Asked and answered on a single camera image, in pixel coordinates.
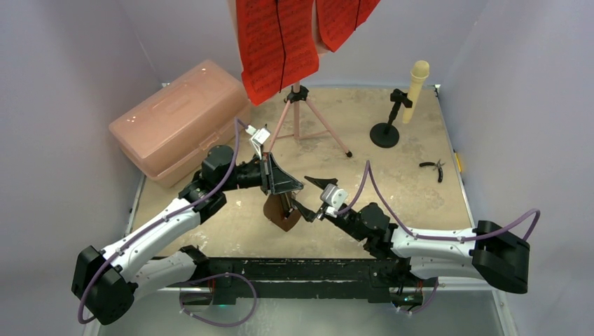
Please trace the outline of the black pliers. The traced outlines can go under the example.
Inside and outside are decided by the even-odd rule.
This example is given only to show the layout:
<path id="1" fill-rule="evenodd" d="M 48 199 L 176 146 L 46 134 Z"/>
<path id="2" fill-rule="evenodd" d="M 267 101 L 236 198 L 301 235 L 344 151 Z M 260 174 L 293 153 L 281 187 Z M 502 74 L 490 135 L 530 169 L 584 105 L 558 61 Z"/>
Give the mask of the black pliers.
<path id="1" fill-rule="evenodd" d="M 418 166 L 419 167 L 432 167 L 434 171 L 437 171 L 438 173 L 438 178 L 437 181 L 438 183 L 442 183 L 443 182 L 443 166 L 445 165 L 444 162 L 442 162 L 441 160 L 438 160 L 437 162 L 421 162 Z"/>

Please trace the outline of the red sheet music right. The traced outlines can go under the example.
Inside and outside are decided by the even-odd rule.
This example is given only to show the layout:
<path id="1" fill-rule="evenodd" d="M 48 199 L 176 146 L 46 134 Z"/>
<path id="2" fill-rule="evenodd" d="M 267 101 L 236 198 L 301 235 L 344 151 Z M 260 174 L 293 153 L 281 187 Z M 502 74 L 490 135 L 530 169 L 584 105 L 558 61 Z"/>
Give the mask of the red sheet music right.
<path id="1" fill-rule="evenodd" d="M 365 23 L 380 0 L 316 1 L 319 37 L 327 50 L 336 52 Z"/>

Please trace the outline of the aluminium frame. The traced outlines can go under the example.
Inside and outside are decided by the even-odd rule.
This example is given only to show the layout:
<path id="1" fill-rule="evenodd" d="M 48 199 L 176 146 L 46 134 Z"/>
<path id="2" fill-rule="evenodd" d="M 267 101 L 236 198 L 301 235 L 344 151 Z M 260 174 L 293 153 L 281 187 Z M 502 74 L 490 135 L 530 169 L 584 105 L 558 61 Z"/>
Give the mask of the aluminium frame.
<path id="1" fill-rule="evenodd" d="M 374 202 L 360 210 L 345 203 L 336 179 L 313 178 L 322 205 L 293 203 L 307 221 L 327 220 L 369 252 L 368 259 L 229 258 L 184 246 L 166 258 L 157 253 L 196 228 L 226 203 L 222 190 L 199 202 L 200 181 L 190 184 L 141 229 L 104 248 L 89 246 L 76 261 L 72 292 L 92 319 L 109 325 L 142 298 L 166 287 L 203 286 L 214 305 L 240 298 L 366 300 L 391 303 L 414 314 L 428 303 L 422 289 L 441 277 L 483 280 L 515 294 L 527 292 L 530 245 L 488 220 L 463 230 L 407 228 Z"/>

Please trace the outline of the pink tripod music stand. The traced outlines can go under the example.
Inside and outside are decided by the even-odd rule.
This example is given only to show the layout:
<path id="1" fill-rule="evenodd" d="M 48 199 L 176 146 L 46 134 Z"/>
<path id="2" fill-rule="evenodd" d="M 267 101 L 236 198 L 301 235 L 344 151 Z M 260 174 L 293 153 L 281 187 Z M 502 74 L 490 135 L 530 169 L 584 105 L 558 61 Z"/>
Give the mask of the pink tripod music stand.
<path id="1" fill-rule="evenodd" d="M 281 116 L 276 124 L 274 132 L 268 139 L 270 142 L 267 147 L 267 152 L 272 152 L 275 144 L 279 139 L 287 139 L 293 138 L 296 141 L 304 140 L 304 139 L 312 139 L 315 137 L 320 137 L 324 134 L 329 134 L 334 141 L 338 144 L 342 152 L 344 152 L 347 158 L 351 158 L 353 156 L 352 151 L 349 147 L 344 143 L 344 141 L 340 138 L 336 130 L 330 125 L 328 120 L 322 115 L 320 110 L 315 106 L 315 103 L 309 98 L 310 91 L 301 84 L 300 81 L 297 81 L 291 85 L 290 91 L 287 93 L 286 97 L 284 98 L 284 108 L 282 110 Z M 323 130 L 317 133 L 311 134 L 303 134 L 301 132 L 301 106 L 306 105 L 309 110 L 313 113 L 315 118 L 322 124 Z M 292 112 L 292 133 L 280 135 L 280 131 L 283 128 L 284 122 L 286 121 L 289 112 Z"/>

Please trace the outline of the cream microphone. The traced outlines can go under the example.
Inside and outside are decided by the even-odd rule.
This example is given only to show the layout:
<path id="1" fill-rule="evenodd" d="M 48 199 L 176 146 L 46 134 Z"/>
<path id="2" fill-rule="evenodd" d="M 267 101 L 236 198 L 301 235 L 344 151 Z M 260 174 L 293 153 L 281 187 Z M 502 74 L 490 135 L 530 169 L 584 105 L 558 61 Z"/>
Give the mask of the cream microphone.
<path id="1" fill-rule="evenodd" d="M 403 112 L 402 123 L 408 124 L 413 117 L 415 107 L 422 89 L 422 86 L 429 76 L 430 65 L 425 60 L 418 60 L 410 71 L 410 86 L 407 98 L 412 101 L 411 107 L 406 107 Z"/>

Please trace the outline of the black microphone stand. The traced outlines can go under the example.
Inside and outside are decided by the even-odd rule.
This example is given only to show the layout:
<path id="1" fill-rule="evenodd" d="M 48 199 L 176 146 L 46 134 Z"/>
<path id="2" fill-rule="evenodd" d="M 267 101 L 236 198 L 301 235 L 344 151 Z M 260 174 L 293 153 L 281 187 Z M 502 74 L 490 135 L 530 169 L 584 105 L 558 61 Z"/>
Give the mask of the black microphone stand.
<path id="1" fill-rule="evenodd" d="M 406 108 L 413 106 L 413 102 L 408 98 L 408 94 L 400 89 L 394 89 L 389 98 L 394 105 L 390 111 L 388 121 L 374 125 L 369 134 L 371 141 L 381 148 L 392 148 L 398 144 L 400 134 L 398 129 L 393 126 L 393 122 L 396 120 L 402 104 Z"/>

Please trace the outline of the pink plastic storage box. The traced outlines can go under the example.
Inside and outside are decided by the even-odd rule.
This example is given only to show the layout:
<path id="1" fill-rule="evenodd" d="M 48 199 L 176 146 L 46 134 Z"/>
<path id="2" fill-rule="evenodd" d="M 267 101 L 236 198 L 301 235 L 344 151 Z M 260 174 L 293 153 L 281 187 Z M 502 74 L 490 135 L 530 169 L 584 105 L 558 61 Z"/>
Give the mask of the pink plastic storage box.
<path id="1" fill-rule="evenodd" d="M 234 119 L 251 120 L 238 79 L 205 60 L 109 125 L 121 150 L 163 188 L 195 171 L 212 146 L 234 136 Z"/>

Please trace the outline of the red sheet music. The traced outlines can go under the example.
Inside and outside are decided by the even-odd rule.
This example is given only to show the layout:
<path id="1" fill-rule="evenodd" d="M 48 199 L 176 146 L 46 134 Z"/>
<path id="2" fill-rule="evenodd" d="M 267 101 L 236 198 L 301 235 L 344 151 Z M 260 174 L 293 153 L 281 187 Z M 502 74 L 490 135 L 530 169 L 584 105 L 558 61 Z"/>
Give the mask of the red sheet music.
<path id="1" fill-rule="evenodd" d="M 316 1 L 319 37 L 327 50 L 336 52 L 365 23 L 380 0 Z"/>
<path id="2" fill-rule="evenodd" d="M 251 103 L 266 102 L 319 69 L 313 1 L 235 1 L 242 83 Z"/>

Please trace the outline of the red sheet music left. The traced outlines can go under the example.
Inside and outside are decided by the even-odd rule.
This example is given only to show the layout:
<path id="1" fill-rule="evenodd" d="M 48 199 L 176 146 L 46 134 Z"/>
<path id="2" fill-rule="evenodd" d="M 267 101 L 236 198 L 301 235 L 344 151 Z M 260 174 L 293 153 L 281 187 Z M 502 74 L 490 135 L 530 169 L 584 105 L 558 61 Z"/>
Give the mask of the red sheet music left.
<path id="1" fill-rule="evenodd" d="M 242 83 L 251 103 L 266 102 L 319 69 L 313 1 L 235 1 Z"/>

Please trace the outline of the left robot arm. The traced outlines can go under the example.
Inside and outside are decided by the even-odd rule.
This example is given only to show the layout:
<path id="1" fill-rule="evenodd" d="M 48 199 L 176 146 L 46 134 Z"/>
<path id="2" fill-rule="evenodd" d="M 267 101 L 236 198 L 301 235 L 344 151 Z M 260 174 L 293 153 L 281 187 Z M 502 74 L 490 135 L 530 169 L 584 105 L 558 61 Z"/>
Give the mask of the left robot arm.
<path id="1" fill-rule="evenodd" d="M 254 155 L 238 164 L 226 145 L 211 148 L 191 182 L 156 217 L 132 234 L 77 256 L 72 293 L 80 300 L 80 324 L 117 321 L 152 284 L 162 288 L 187 281 L 201 286 L 209 276 L 205 259 L 195 249 L 156 262 L 153 257 L 184 233 L 210 219 L 226 204 L 229 190 L 260 188 L 266 196 L 287 196 L 303 184 L 276 163 L 272 153 Z"/>

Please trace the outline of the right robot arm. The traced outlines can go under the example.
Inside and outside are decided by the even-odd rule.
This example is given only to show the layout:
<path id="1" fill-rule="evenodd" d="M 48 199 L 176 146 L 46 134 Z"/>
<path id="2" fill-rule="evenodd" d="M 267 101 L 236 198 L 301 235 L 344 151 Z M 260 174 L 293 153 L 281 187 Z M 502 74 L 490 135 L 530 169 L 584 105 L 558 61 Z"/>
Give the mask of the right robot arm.
<path id="1" fill-rule="evenodd" d="M 481 220 L 457 230 L 409 228 L 395 223 L 370 202 L 359 210 L 348 207 L 347 192 L 337 179 L 308 177 L 322 189 L 318 210 L 294 200 L 291 205 L 308 222 L 328 220 L 377 259 L 395 259 L 394 278 L 403 285 L 416 279 L 465 277 L 484 280 L 514 294 L 528 292 L 530 245 L 525 238 L 496 223 Z"/>

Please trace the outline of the brown metronome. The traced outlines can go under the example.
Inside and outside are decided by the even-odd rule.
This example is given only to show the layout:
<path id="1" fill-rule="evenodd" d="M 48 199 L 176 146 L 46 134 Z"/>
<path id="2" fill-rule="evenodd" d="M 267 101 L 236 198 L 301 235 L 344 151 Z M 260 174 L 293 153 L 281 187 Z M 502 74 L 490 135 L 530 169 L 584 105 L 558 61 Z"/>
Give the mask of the brown metronome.
<path id="1" fill-rule="evenodd" d="M 293 208 L 293 195 L 289 192 L 268 195 L 263 205 L 264 216 L 285 232 L 290 231 L 301 219 L 301 212 Z"/>

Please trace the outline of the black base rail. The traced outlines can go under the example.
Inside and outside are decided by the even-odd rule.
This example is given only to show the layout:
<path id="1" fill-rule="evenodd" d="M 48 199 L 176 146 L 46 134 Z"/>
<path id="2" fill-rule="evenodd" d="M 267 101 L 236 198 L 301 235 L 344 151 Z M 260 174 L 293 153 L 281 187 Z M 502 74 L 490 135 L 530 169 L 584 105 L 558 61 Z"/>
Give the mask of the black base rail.
<path id="1" fill-rule="evenodd" d="M 213 276 L 214 302 L 239 298 L 358 299 L 386 303 L 420 279 L 406 259 L 210 258 L 197 267 L 200 285 Z"/>

